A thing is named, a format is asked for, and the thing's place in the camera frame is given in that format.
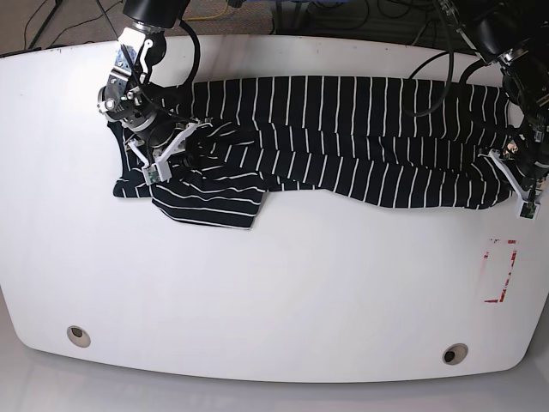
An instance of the clothing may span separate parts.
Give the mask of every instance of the clothing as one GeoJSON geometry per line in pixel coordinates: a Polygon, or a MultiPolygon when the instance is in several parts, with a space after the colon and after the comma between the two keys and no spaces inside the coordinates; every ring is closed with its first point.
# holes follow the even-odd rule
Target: clothing
{"type": "MultiPolygon", "coordinates": [[[[213,118],[188,150],[196,166],[171,160],[169,182],[146,186],[137,157],[124,149],[130,130],[111,124],[123,157],[117,197],[151,197],[173,220],[251,227],[265,191],[327,189],[385,208],[487,209],[510,186],[486,148],[505,136],[470,121],[457,104],[457,85],[438,110],[443,82],[292,76],[195,83],[160,99],[178,114],[213,118]]],[[[500,88],[468,86],[468,105],[488,122],[508,124],[500,88]]]]}

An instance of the striped fabric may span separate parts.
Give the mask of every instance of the striped fabric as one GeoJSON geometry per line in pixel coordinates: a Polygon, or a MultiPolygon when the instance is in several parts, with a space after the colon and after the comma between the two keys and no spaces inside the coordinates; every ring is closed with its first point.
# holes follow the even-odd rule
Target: striped fabric
{"type": "MultiPolygon", "coordinates": [[[[402,112],[427,108],[443,87],[334,76],[196,83],[190,95],[176,90],[179,101],[161,99],[179,114],[213,119],[189,139],[196,167],[172,159],[172,179],[146,186],[124,149],[130,130],[111,124],[124,168],[114,195],[151,197],[175,221],[239,228],[251,227],[265,191],[326,189],[384,208],[490,208],[510,187],[482,153],[502,148],[505,136],[464,120],[456,85],[431,116],[402,112]]],[[[467,104],[508,123],[499,88],[469,86],[467,104]]]]}

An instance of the round hole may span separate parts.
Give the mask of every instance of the round hole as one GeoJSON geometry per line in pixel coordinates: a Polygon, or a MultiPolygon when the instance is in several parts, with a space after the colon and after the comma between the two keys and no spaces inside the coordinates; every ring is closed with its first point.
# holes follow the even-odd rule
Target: round hole
{"type": "Polygon", "coordinates": [[[443,362],[446,365],[458,365],[463,362],[469,353],[469,348],[465,343],[457,343],[447,348],[443,353],[443,362]]]}
{"type": "Polygon", "coordinates": [[[89,334],[78,326],[70,326],[67,329],[67,337],[79,348],[87,348],[92,343],[89,334]]]}

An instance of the gray carpet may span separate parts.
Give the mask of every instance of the gray carpet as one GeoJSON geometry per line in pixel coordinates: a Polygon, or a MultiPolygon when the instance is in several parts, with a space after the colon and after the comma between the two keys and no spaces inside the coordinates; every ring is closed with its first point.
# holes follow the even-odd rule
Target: gray carpet
{"type": "MultiPolygon", "coordinates": [[[[0,54],[15,52],[23,48],[23,30],[28,18],[44,0],[2,0],[0,13],[0,54]]],[[[50,12],[55,0],[49,0],[33,18],[27,30],[27,44],[50,12]]],[[[105,8],[119,0],[101,0],[105,8]]],[[[130,23],[122,14],[122,4],[109,12],[118,33],[130,23]]],[[[191,0],[185,16],[217,15],[225,8],[225,0],[191,0]]],[[[48,47],[51,42],[68,26],[93,19],[100,15],[94,0],[63,0],[63,4],[43,32],[36,46],[48,47]]],[[[267,34],[272,29],[271,12],[268,2],[246,2],[242,9],[230,8],[226,15],[212,21],[190,21],[198,34],[267,34]]],[[[182,35],[180,28],[167,32],[168,35],[182,35]]],[[[113,36],[104,19],[89,22],[66,31],[55,43],[79,45],[87,41],[107,41],[113,36]]]]}

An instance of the white table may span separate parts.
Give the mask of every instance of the white table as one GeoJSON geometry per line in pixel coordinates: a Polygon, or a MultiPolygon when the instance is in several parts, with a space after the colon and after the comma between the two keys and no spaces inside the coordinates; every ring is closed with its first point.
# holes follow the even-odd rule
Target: white table
{"type": "MultiPolygon", "coordinates": [[[[24,344],[122,367],[294,382],[447,377],[522,359],[549,291],[549,207],[529,222],[513,201],[386,210],[302,191],[269,195],[249,232],[177,224],[148,201],[112,196],[119,154],[95,102],[115,48],[0,61],[0,285],[24,344]],[[503,287],[498,262],[481,273],[489,239],[519,241],[500,304],[484,302],[503,287]],[[89,348],[69,341],[73,324],[89,348]],[[467,359],[445,365],[459,342],[467,359]]],[[[203,37],[202,51],[198,81],[403,77],[434,53],[249,36],[203,37]]],[[[191,55],[187,39],[169,39],[154,80],[180,83],[191,55]]],[[[455,80],[472,61],[456,59],[455,80]]],[[[443,80],[445,63],[421,75],[443,80]]],[[[498,85],[500,75],[494,67],[473,81],[498,85]]]]}

